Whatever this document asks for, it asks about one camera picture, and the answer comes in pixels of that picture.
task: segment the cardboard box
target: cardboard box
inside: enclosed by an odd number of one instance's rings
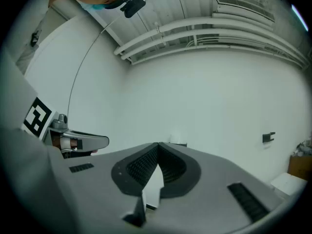
[[[312,156],[291,156],[287,173],[305,180],[312,178]]]

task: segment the white pipe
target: white pipe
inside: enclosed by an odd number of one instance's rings
[[[264,47],[269,47],[269,48],[273,48],[272,46],[268,45],[268,44],[265,44],[265,43],[260,43],[258,41],[254,41],[254,40],[247,40],[247,39],[238,39],[238,38],[233,38],[234,40],[237,40],[237,41],[240,41],[240,42],[243,42],[243,43],[239,43],[239,44],[243,44],[243,45],[246,45],[246,47],[254,47],[254,43],[256,44],[261,44],[261,46],[264,46]],[[198,43],[208,43],[210,44],[209,42],[211,41],[214,41],[214,39],[205,39],[205,40],[199,40]],[[218,43],[223,43],[223,44],[235,44],[234,42],[222,42],[222,41],[219,41]]]
[[[250,40],[250,39],[246,39],[246,38],[238,38],[238,37],[227,37],[227,36],[218,36],[218,37],[202,37],[202,38],[199,38],[197,39],[197,43],[200,43],[200,42],[206,42],[207,39],[211,39],[211,40],[239,40],[239,41],[248,41],[248,42],[254,42],[254,43],[258,43],[258,44],[262,44],[262,45],[265,45],[265,46],[268,46],[268,47],[271,47],[270,45],[268,44],[264,44],[264,43],[261,43],[261,42],[258,42],[258,41],[255,41],[255,40]],[[192,44],[193,44],[194,41],[190,41],[186,47],[190,47]]]
[[[114,51],[114,54],[118,55],[120,52],[126,50],[127,48],[133,46],[134,44],[136,44],[142,40],[145,40],[149,37],[152,37],[158,33],[162,33],[162,32],[169,31],[169,30],[179,28],[179,27],[186,27],[186,26],[192,26],[192,25],[198,25],[198,24],[230,25],[230,26],[235,26],[235,27],[239,27],[239,28],[244,28],[246,30],[252,30],[252,31],[258,32],[260,34],[263,34],[263,35],[266,35],[270,38],[273,38],[276,41],[279,41],[280,43],[284,44],[288,48],[292,49],[295,53],[300,55],[306,62],[308,62],[308,60],[304,57],[304,55],[299,50],[297,50],[295,47],[293,47],[291,44],[289,44],[287,41],[285,41],[281,37],[277,36],[276,34],[270,32],[266,29],[263,29],[263,28],[258,27],[256,25],[253,25],[253,24],[247,23],[247,22],[243,22],[243,21],[237,21],[237,20],[233,20],[233,19],[211,18],[211,17],[187,18],[187,19],[178,20],[178,21],[168,23],[164,26],[161,26],[157,29],[149,31],[149,32],[131,40],[130,42],[126,43],[125,45],[121,46],[120,48],[117,48]]]
[[[129,61],[129,62],[131,62],[131,64],[133,63],[133,61],[132,61],[132,59],[131,58],[127,58],[127,60]]]
[[[193,35],[194,38],[194,45],[197,46],[197,36]]]
[[[237,21],[244,21],[244,22],[248,22],[253,25],[259,26],[263,29],[269,30],[270,32],[273,32],[273,29],[270,26],[267,26],[261,22],[258,22],[258,21],[255,21],[253,19],[249,19],[246,17],[242,17],[242,16],[237,16],[237,15],[232,15],[232,14],[227,14],[227,13],[213,13],[213,18],[225,18],[225,19],[234,19]]]
[[[270,52],[266,52],[266,51],[258,50],[258,49],[252,49],[252,48],[248,48],[248,47],[240,47],[240,46],[233,46],[233,45],[221,45],[221,44],[215,44],[215,45],[210,44],[210,45],[202,45],[202,46],[198,45],[198,46],[193,46],[193,47],[188,47],[188,48],[174,49],[174,50],[171,50],[171,51],[163,52],[163,53],[160,53],[160,54],[157,54],[157,55],[153,55],[153,56],[150,56],[150,57],[146,57],[146,58],[140,59],[140,60],[138,60],[136,62],[133,62],[132,65],[136,65],[136,64],[139,64],[139,63],[141,63],[143,61],[150,60],[150,59],[157,58],[157,57],[164,56],[164,55],[169,55],[169,54],[178,53],[178,52],[187,51],[187,50],[208,49],[208,48],[231,48],[231,49],[240,49],[240,50],[247,50],[247,51],[251,51],[251,52],[262,53],[262,54],[275,56],[275,57],[278,57],[278,58],[285,59],[287,61],[293,62],[293,63],[297,64],[300,68],[302,68],[302,66],[298,62],[296,62],[296,61],[294,61],[292,59],[283,57],[283,56],[279,56],[279,55],[274,54],[274,53],[270,53]]]
[[[129,53],[123,55],[121,57],[121,59],[125,60],[126,58],[135,55],[145,49],[151,48],[153,46],[156,46],[160,43],[162,43],[162,41],[171,41],[171,40],[175,40],[178,38],[182,38],[182,37],[189,37],[192,35],[206,35],[206,34],[224,34],[224,35],[228,35],[228,36],[233,36],[233,37],[244,37],[244,38],[249,38],[249,39],[253,39],[253,40],[257,40],[259,42],[263,42],[266,44],[270,44],[278,49],[281,49],[283,51],[285,51],[286,53],[288,53],[289,55],[293,56],[294,58],[300,60],[294,53],[290,52],[287,48],[281,46],[280,44],[267,39],[265,37],[261,37],[258,35],[255,35],[253,33],[248,33],[245,31],[240,31],[240,30],[233,30],[233,29],[197,29],[197,30],[191,30],[191,31],[183,31],[180,33],[176,33],[173,35],[169,35],[164,37],[163,39],[158,39],[158,40],[154,40],[152,42],[149,42],[141,47],[138,47],[132,51],[130,51]]]

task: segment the air vent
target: air vent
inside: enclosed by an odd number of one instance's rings
[[[250,3],[250,2],[246,2],[244,0],[217,0],[217,2],[219,4],[231,5],[231,6],[240,7],[240,8],[244,8],[246,10],[253,11],[253,12],[260,14],[260,15],[264,16],[265,18],[275,22],[274,15],[272,13],[266,11],[264,8],[262,8],[258,5]]]
[[[92,167],[94,167],[94,165],[92,165],[91,163],[87,163],[87,164],[83,164],[83,165],[79,165],[79,166],[72,166],[69,168],[69,170],[72,173],[77,173],[77,172],[81,172],[81,171],[90,169]]]
[[[253,223],[269,213],[242,183],[229,185],[228,188]]]

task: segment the black wall fixture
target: black wall fixture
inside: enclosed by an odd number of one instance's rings
[[[271,136],[274,134],[275,134],[275,132],[272,132],[272,133],[269,133],[266,135],[262,135],[262,143],[267,143],[267,142],[274,140],[273,138],[271,139]]]

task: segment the black grille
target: black grille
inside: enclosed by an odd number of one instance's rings
[[[253,223],[269,213],[242,183],[232,184],[228,188]]]
[[[72,166],[69,168],[69,170],[72,173],[77,173],[77,172],[81,172],[81,171],[90,169],[92,167],[94,167],[94,165],[92,165],[91,163],[87,163],[87,164],[83,164],[83,165],[79,165],[79,166]]]
[[[171,183],[186,172],[185,162],[162,146],[159,147],[158,163],[164,178],[164,184]]]
[[[273,14],[271,14],[270,12],[264,10],[260,6],[252,4],[250,2],[245,2],[245,1],[242,1],[242,0],[219,0],[219,2],[220,3],[225,3],[225,4],[230,4],[230,5],[237,5],[237,6],[244,7],[246,9],[254,10],[257,13],[265,16],[266,18],[274,21],[274,15]]]
[[[128,174],[141,186],[150,180],[157,166],[157,146],[127,165]]]

